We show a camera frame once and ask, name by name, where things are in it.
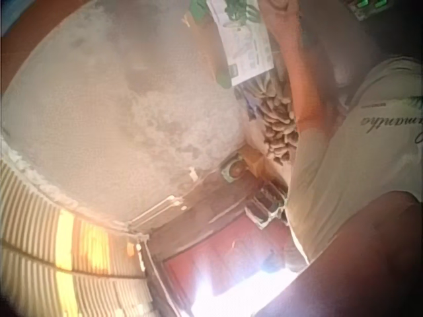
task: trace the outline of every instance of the ceiling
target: ceiling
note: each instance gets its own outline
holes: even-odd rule
[[[194,186],[243,142],[231,90],[215,84],[182,23],[189,1],[91,1],[26,60],[2,128],[52,184],[130,221]]]

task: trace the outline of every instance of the paper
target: paper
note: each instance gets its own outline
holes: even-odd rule
[[[247,0],[247,3],[258,9],[257,0]],[[207,0],[207,4],[222,39],[233,86],[274,67],[269,36],[263,22],[248,20],[241,26],[229,20],[225,0]]]

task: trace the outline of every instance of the green light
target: green light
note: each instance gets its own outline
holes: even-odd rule
[[[380,7],[383,7],[384,5],[386,5],[388,2],[388,0],[380,0],[379,2],[375,3],[375,8],[378,9]]]
[[[369,5],[369,0],[363,0],[362,2],[357,3],[357,8],[361,9],[366,5]]]

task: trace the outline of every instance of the person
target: person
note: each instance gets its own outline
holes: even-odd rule
[[[309,296],[302,308],[281,295],[257,316],[385,316],[422,273],[421,64],[375,66],[334,132],[301,47],[298,1],[259,5],[291,85],[299,143],[286,215],[310,266],[287,289]],[[313,283],[326,303],[305,291]]]

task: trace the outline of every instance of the beige t-shirt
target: beige t-shirt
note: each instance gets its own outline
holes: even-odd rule
[[[422,201],[421,88],[407,91],[417,98],[374,98],[384,95],[383,83],[410,80],[421,85],[420,70],[401,59],[376,67],[359,90],[359,104],[330,141],[316,129],[300,135],[286,214],[295,245],[308,262],[379,196],[403,191]]]

